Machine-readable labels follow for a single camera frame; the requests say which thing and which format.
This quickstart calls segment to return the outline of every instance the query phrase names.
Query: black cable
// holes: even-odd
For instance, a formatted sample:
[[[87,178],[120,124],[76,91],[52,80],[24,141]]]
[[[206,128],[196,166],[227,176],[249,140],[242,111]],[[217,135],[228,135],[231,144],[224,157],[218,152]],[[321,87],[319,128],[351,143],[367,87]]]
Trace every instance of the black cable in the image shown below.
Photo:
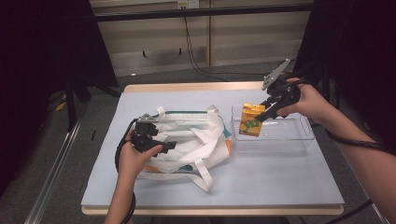
[[[371,199],[367,200],[366,202],[362,203],[361,205],[359,205],[358,207],[354,208],[353,210],[349,211],[348,213],[337,217],[329,222],[326,222],[326,224],[333,224],[333,223],[337,223],[340,222],[342,220],[345,220],[349,217],[355,216],[357,213],[359,213],[361,210],[365,209],[366,207],[370,206],[371,204],[373,204],[373,201]]]
[[[134,214],[134,209],[136,208],[136,197],[134,196],[134,192],[132,194],[131,207],[129,208],[128,214],[125,216],[125,219],[121,222],[121,224],[127,224]]]
[[[272,95],[278,95],[281,91],[283,91],[289,87],[302,85],[302,84],[311,85],[313,88],[315,88],[315,90],[317,90],[317,92],[320,93],[320,89],[318,88],[318,86],[315,83],[313,83],[312,81],[309,81],[309,80],[300,79],[300,80],[297,80],[297,81],[294,81],[294,82],[291,82],[291,83],[288,83],[288,84],[285,84],[285,85],[279,87],[272,93]]]
[[[134,123],[136,123],[136,122],[137,122],[137,119],[133,119],[131,121],[131,123],[128,125],[128,128],[125,131],[124,136],[121,138],[121,140],[119,142],[119,145],[117,146],[116,155],[114,156],[114,163],[116,163],[117,172],[119,171],[119,161],[120,161],[120,154],[121,154],[122,147],[127,142],[129,142],[129,141],[126,140],[126,136],[128,135],[128,132],[131,130],[132,125],[134,125]]]
[[[318,124],[318,123],[311,124],[311,128],[316,128],[318,126],[320,126],[320,124]]]
[[[366,142],[366,141],[359,141],[359,140],[351,140],[345,139],[339,136],[336,136],[330,133],[327,129],[325,129],[326,134],[334,141],[344,145],[349,145],[353,147],[368,147],[376,150],[380,150],[383,152],[387,152],[390,155],[396,156],[396,151],[392,150],[391,147],[385,146],[384,144],[377,143],[377,142]]]
[[[305,220],[302,217],[298,217],[298,218],[303,222],[303,224],[306,224]]]
[[[229,80],[226,80],[226,79],[223,79],[223,78],[220,78],[220,77],[213,77],[213,76],[210,76],[210,75],[207,75],[207,74],[203,74],[203,73],[200,72],[200,70],[198,70],[198,69],[200,69],[198,65],[196,65],[197,68],[198,68],[198,69],[197,69],[197,68],[192,64],[192,61],[195,62],[195,60],[194,60],[194,58],[193,58],[194,55],[193,55],[192,49],[191,49],[191,40],[190,40],[189,28],[188,28],[188,26],[187,26],[187,20],[186,20],[186,18],[184,18],[184,22],[186,23],[187,49],[188,49],[189,58],[190,58],[190,64],[191,64],[192,68],[195,70],[195,72],[197,72],[197,73],[198,73],[199,75],[201,75],[201,76],[204,76],[204,77],[212,77],[212,78],[215,78],[215,79],[220,80],[220,81],[229,82]]]
[[[186,18],[184,18],[184,23],[185,23],[185,26],[186,26],[187,48],[188,48],[189,56],[190,56],[190,63],[191,63],[191,66],[195,69],[195,71],[199,70],[199,71],[201,71],[201,72],[203,72],[203,73],[206,73],[206,74],[209,74],[209,75],[252,75],[252,76],[266,76],[266,75],[269,75],[269,74],[270,74],[270,73],[208,72],[208,71],[202,69],[201,67],[198,66],[198,64],[196,63],[195,58],[194,58],[194,54],[193,54],[193,51],[192,51],[192,43],[191,43],[191,38],[190,38],[190,31],[189,31],[189,26],[188,26],[188,24],[187,24],[187,19],[186,19]]]
[[[334,93],[332,94],[332,105],[339,109],[341,104],[341,92],[337,83],[334,83]]]
[[[318,63],[318,61],[311,61],[308,65],[304,66],[303,68],[301,68],[298,71],[293,72],[288,78],[292,78],[292,77],[303,77],[300,76],[300,74],[304,74],[307,70],[309,70],[310,68],[312,68],[314,65],[316,65]]]

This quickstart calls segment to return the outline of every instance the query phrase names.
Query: table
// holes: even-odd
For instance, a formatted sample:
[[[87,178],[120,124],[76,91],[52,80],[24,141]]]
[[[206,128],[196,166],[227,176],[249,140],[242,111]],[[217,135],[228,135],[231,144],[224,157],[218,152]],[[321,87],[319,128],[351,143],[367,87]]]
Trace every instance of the table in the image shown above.
[[[169,110],[198,110],[215,104],[231,130],[230,105],[260,103],[262,82],[131,85],[125,88],[81,202],[86,215],[105,215],[117,180],[114,153],[131,119]],[[316,140],[299,155],[233,153],[209,170],[215,185],[204,192],[186,179],[138,179],[136,209],[141,216],[339,215],[344,200]]]

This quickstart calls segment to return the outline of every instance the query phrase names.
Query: table edge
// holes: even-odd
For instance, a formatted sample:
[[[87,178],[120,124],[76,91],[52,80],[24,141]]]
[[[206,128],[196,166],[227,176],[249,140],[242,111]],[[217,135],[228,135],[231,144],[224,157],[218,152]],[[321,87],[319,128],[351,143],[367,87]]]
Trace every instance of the table edge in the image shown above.
[[[108,207],[81,206],[85,215],[107,214]],[[264,207],[216,207],[216,208],[136,208],[134,216],[300,216],[300,215],[341,215],[344,212],[342,204],[329,205],[290,205]]]
[[[125,87],[124,92],[141,91],[219,91],[219,90],[260,90],[262,81],[252,82],[199,82],[199,83],[166,83],[134,84]]]

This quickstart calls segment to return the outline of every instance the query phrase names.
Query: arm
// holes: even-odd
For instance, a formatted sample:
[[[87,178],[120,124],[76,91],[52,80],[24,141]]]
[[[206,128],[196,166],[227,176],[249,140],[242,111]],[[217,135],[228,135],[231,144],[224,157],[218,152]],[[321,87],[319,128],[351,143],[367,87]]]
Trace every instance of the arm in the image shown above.
[[[374,142],[343,113],[330,105],[312,86],[300,85],[300,89],[300,102],[278,110],[279,116],[299,112],[322,124],[336,136]],[[390,223],[396,223],[396,157],[367,147],[336,144],[379,212]]]
[[[143,170],[146,161],[159,153],[163,147],[156,146],[143,153],[134,149],[131,142],[127,142],[121,150],[119,160],[119,177],[117,179],[116,189],[107,212],[105,223],[120,224],[131,206],[131,200],[134,192],[134,182]]]

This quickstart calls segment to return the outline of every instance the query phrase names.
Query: orange juice carton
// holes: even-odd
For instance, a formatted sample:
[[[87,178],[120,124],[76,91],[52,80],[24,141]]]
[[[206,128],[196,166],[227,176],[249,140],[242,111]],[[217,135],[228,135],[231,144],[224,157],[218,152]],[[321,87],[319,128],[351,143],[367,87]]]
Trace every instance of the orange juice carton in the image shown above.
[[[262,122],[259,122],[255,118],[264,111],[265,105],[244,104],[239,133],[258,137],[262,131]]]

